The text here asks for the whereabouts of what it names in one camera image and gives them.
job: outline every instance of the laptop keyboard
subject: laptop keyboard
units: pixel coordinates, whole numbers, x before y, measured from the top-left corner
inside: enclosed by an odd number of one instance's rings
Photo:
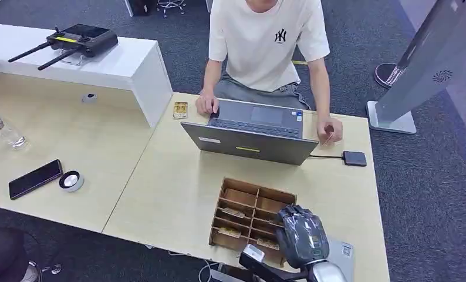
[[[299,131],[297,129],[285,128],[285,127],[276,127],[269,125],[257,125],[254,123],[247,122],[234,122],[233,120],[225,119],[211,119],[211,126],[227,128],[227,129],[237,129],[243,131],[250,131],[255,133],[264,133],[275,136],[299,138]]]

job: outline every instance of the office chair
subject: office chair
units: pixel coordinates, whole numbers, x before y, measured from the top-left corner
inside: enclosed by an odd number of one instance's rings
[[[57,274],[62,266],[40,268],[29,261],[24,248],[24,232],[17,229],[0,228],[0,282],[42,282],[43,273]]]
[[[184,15],[185,11],[183,7],[186,6],[185,0],[158,0],[157,11],[164,9],[164,19],[167,18],[167,10],[178,7],[181,10],[181,14]]]

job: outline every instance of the wooden box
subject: wooden box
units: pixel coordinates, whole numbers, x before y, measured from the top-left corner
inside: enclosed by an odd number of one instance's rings
[[[296,201],[294,194],[225,178],[209,244],[236,251],[251,244],[265,253],[265,259],[282,266],[285,259],[279,251],[275,232],[283,224],[276,221],[276,213]]]

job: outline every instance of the gray carpet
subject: gray carpet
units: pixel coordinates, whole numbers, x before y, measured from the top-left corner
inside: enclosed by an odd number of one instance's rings
[[[332,112],[366,116],[366,102],[385,94],[372,71],[379,63],[396,61],[412,36],[396,1],[322,1],[332,50],[326,60]],[[165,20],[157,14],[129,18],[122,0],[100,2],[2,0],[0,24],[64,28],[81,22],[114,29],[120,36],[156,39],[174,90],[200,90],[209,27],[203,0],[188,0],[185,15],[171,11]],[[312,100],[308,70],[298,66],[298,71],[299,89]],[[371,132],[390,277],[466,281],[466,128],[445,92],[413,116],[416,135]],[[0,226],[37,236],[43,260],[54,256],[58,245],[68,246],[56,257],[66,270],[52,281],[196,281],[204,264],[4,210]],[[28,248],[39,256],[32,241]]]

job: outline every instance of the glass bottle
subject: glass bottle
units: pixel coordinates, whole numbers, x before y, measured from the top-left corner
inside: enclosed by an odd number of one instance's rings
[[[28,144],[26,138],[12,124],[0,117],[0,137],[13,149],[23,149]]]

